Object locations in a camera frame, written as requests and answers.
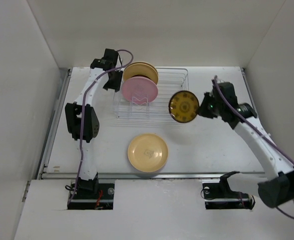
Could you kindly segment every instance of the stacked plates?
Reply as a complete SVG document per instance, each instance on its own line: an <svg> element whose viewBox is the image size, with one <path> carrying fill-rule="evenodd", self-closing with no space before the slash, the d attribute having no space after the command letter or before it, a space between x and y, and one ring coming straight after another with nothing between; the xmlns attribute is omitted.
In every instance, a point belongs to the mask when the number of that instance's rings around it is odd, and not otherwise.
<svg viewBox="0 0 294 240"><path fill-rule="evenodd" d="M158 71L147 62L135 62L123 72L123 97L135 104L150 103L158 96Z"/></svg>

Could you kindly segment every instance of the cable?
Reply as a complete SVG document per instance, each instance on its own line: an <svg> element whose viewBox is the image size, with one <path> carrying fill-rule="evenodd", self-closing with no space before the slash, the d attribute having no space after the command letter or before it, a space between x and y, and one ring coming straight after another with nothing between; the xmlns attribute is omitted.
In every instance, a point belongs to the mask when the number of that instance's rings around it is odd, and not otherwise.
<svg viewBox="0 0 294 240"><path fill-rule="evenodd" d="M224 101L224 103L228 106L228 108L240 119L242 120L244 123L246 123L252 130L254 130L262 139L264 139L272 148L274 148L275 150L277 150L280 154L282 154L285 158L288 159L289 162L292 163L292 165L294 165L294 160L291 159L284 151L282 151L280 148L278 148L272 141L270 141L268 138L266 138L253 124L251 124L249 121L247 121L247 119L245 119L240 113L237 112L236 109L234 109L232 107L232 105L230 105L230 103L227 101L227 99L225 98L225 96L222 94L220 87L217 83L217 76L214 77L212 81L212 84L214 85L214 87L217 89L221 99ZM288 218L291 218L294 220L294 216L290 216L289 214L285 213L283 210L281 210L280 208L276 207L276 209L281 212L282 214L284 214L285 216L287 216Z"/></svg>
<svg viewBox="0 0 294 240"><path fill-rule="evenodd" d="M95 209L97 208L97 206L100 205L100 200L101 200L102 196L103 196L103 191L100 190L100 192L99 192L99 197L98 197L98 199L97 199Z"/></svg>
<svg viewBox="0 0 294 240"><path fill-rule="evenodd" d="M289 215L288 213L284 212L283 210L281 210L279 207L276 207L276 209L281 212L282 214L284 214L286 217L293 219L294 220L294 216Z"/></svg>
<svg viewBox="0 0 294 240"><path fill-rule="evenodd" d="M79 179L79 175L80 175L80 170L81 170L81 166L82 166L82 162L83 162L83 149L82 149L82 141L83 141L83 130L84 130L84 123L85 123L85 104L86 104L86 97L87 97L87 94L89 92L89 90L94 86L94 84L96 84L97 80L99 78L101 78L103 75L107 74L107 73L110 73L110 72L113 72L115 70L119 70L121 68L125 68L126 66L130 65L133 61L133 54L128 51L128 50L125 50L125 49L120 49L120 50L117 50L117 52L127 52L131 55L131 59L130 61L125 64L125 65L121 65L119 67L115 67L115 68L112 68L110 70L107 70L107 71L104 71L103 73L101 73L99 76L97 76L97 78L93 81L93 83L87 88L87 90L85 90L84 94L83 94L83 100L82 100L82 110L81 110L81 125L80 125L80 154L81 154L81 157L80 157L80 164L79 164L79 168L78 168L78 172L77 172L77 177L76 177L76 182L75 182L75 187L74 187L74 191L71 195L71 197L69 198L68 200L68 205L70 204L70 202L72 201L72 199L74 198L76 192L77 192L77 186L78 186L78 179Z"/></svg>
<svg viewBox="0 0 294 240"><path fill-rule="evenodd" d="M245 203L244 203L243 200L242 200L241 192L239 192L239 199L240 199L240 201L241 201L242 207L243 207L244 209L247 209L246 206L245 206Z"/></svg>
<svg viewBox="0 0 294 240"><path fill-rule="evenodd" d="M120 55L119 55L119 62L120 62L120 64L121 64L121 66L122 66L122 61L121 61L121 57L120 57Z"/></svg>

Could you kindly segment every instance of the dark yellow plate with pattern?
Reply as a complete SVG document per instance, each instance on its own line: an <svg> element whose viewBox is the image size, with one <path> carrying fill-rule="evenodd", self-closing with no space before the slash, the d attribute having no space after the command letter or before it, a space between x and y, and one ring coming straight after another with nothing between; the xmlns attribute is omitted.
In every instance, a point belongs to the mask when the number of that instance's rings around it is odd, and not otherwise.
<svg viewBox="0 0 294 240"><path fill-rule="evenodd" d="M190 91L176 92L169 101L169 113L179 123L188 123L198 114L199 101Z"/></svg>

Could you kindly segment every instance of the dish rack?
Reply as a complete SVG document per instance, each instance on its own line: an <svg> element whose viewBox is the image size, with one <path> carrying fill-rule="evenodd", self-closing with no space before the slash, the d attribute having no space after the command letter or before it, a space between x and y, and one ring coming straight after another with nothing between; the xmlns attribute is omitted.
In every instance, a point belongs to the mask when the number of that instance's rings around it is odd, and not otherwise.
<svg viewBox="0 0 294 240"><path fill-rule="evenodd" d="M146 93L133 94L132 101L127 101L122 96L121 85L120 91L113 96L113 110L118 119L141 123L177 123L169 114L169 100L176 92L189 90L188 70L169 67L157 67L157 70L159 74L158 96L153 102L148 102Z"/></svg>

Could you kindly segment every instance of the white wall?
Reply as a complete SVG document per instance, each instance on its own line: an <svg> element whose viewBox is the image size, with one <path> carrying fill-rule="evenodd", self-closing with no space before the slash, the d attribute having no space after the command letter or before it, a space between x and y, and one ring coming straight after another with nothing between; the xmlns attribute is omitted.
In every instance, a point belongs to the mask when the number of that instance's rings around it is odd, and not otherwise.
<svg viewBox="0 0 294 240"><path fill-rule="evenodd" d="M104 48L157 66L246 66L284 0L28 0L60 67Z"/></svg>
<svg viewBox="0 0 294 240"><path fill-rule="evenodd" d="M13 237L59 70L25 0L0 0L0 240Z"/></svg>
<svg viewBox="0 0 294 240"><path fill-rule="evenodd" d="M294 0L286 0L246 73L262 123L294 159Z"/></svg>

